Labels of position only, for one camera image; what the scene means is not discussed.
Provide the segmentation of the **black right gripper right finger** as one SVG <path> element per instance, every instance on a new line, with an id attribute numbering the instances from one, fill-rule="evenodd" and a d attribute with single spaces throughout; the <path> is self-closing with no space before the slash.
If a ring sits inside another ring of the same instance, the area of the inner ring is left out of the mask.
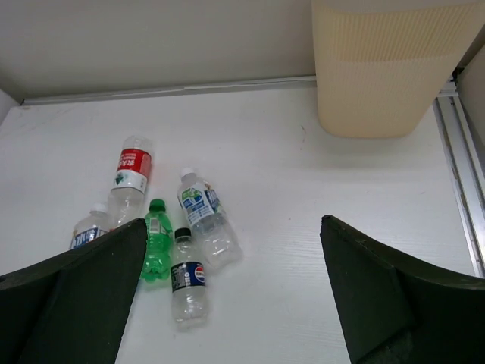
<path id="1" fill-rule="evenodd" d="M 321 244 L 352 363 L 482 363 L 484 280 L 380 243 L 332 215 Z"/>

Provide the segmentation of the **grapefruit label clear bottle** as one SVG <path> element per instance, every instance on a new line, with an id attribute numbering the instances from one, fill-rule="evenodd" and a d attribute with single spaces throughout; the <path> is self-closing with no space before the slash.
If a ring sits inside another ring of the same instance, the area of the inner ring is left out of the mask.
<path id="1" fill-rule="evenodd" d="M 110 222 L 107 204 L 95 203 L 89 214 L 74 226 L 70 249 L 76 249 L 108 233 L 111 229 Z"/>

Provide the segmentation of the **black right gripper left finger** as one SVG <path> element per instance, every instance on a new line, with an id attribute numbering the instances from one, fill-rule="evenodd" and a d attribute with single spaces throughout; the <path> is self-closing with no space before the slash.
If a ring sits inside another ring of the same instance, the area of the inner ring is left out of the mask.
<path id="1" fill-rule="evenodd" d="M 3 363 L 113 363 L 146 256 L 138 218 L 1 277 Z"/>

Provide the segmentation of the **red label clear bottle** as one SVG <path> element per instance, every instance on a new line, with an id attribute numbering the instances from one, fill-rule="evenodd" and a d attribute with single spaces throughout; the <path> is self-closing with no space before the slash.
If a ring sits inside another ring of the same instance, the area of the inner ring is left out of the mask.
<path id="1" fill-rule="evenodd" d="M 108 196 L 112 229 L 139 216 L 145 203 L 153 158 L 153 142 L 150 139 L 143 136 L 125 139 Z"/>

